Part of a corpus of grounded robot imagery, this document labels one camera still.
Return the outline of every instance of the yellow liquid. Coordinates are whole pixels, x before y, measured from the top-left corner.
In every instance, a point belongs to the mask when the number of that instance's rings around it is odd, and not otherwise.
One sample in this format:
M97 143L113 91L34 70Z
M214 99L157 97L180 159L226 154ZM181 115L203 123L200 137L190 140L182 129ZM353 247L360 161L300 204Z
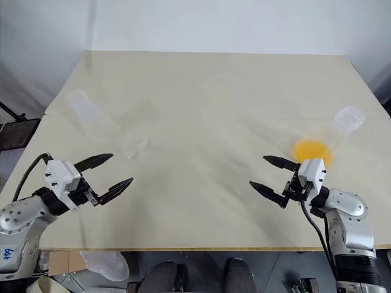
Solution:
M323 158L325 166L330 166L332 163L332 154L329 147L317 140L304 139L298 142L294 148L296 159L303 163L306 159Z

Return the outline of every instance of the plastic cup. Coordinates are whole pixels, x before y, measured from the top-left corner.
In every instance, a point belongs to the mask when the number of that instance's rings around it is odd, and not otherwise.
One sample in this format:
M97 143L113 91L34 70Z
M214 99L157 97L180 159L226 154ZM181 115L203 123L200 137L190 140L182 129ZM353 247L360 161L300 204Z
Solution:
M365 121L365 114L354 106L347 106L339 111L326 129L319 130L312 137L300 140L294 155L299 162L306 159L323 158L326 166L333 161L332 149L353 131L359 129Z

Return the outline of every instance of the beige tabletop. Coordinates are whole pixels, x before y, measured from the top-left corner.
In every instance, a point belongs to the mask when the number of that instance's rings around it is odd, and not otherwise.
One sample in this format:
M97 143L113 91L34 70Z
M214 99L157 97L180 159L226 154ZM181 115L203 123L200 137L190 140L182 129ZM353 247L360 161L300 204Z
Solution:
M84 134L64 99L73 89L85 90L119 125L116 139L96 144ZM281 209L248 181L281 192L292 173L262 156L292 159L295 142L330 125L348 104L367 120L334 150L324 185L360 194L376 244L389 247L391 121L342 56L88 53L47 109L0 204L40 153L78 162L111 152L84 176L100 194L129 177L132 185L106 206L87 203L59 217L44 232L43 248L318 248L297 203ZM124 143L138 155L125 157ZM43 169L32 172L21 196L44 185Z

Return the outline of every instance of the floor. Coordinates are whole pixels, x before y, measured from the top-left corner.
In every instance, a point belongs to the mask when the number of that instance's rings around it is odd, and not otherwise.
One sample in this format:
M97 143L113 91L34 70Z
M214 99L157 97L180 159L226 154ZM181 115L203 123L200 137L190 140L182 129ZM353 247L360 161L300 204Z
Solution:
M0 177L3 183L22 153L23 149L0 153ZM179 264L185 264L188 269L188 291L219 293L222 292L225 262L235 257L246 260L250 265L259 293L292 292L288 290L287 284L300 278L316 278L320 292L335 292L335 280L323 252L156 251L125 252L123 256L130 268L130 277L125 281L111 282L88 270L58 275L55 279L76 293L91 287L125 289L127 282L141 281L153 266L173 259ZM378 251L378 266L383 286L391 292L391 268L385 250Z

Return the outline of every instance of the black cable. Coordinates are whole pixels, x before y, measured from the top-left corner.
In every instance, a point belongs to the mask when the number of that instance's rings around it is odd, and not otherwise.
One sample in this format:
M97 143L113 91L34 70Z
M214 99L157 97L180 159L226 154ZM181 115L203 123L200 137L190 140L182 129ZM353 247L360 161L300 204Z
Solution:
M329 257L331 260L332 264L332 270L335 272L335 275L337 275L337 270L335 269L335 263L334 263L334 258L331 253L331 247L330 247L330 236L329 236L329 224L327 222L327 218L324 217L324 235L326 236L326 244L327 244L327 249L329 250Z
M18 187L16 188L15 194L13 195L12 202L17 201L19 197L20 190L23 187L24 182L26 181L27 177L29 176L32 169L34 169L35 165L38 164L39 160L43 159L45 163L48 163L48 160L53 160L53 158L49 154L40 154L34 161L31 163L29 168L26 170L26 172L23 174L22 179L19 182Z
M336 272L334 270L334 267L333 267L333 265L331 263L330 256L329 256L329 250L327 249L326 244L324 243L322 232L320 231L319 227L315 224L315 222L311 219L311 216L307 212L307 209L305 208L304 200L300 201L300 205L301 205L301 209L303 210L303 213L304 213L305 217L307 218L308 222L310 222L311 226L313 226L313 228L315 229L316 233L318 233L320 242L322 243L324 254L326 255L327 261L329 262L331 271L332 271L332 273L334 275L334 278L337 279L337 274L336 274Z

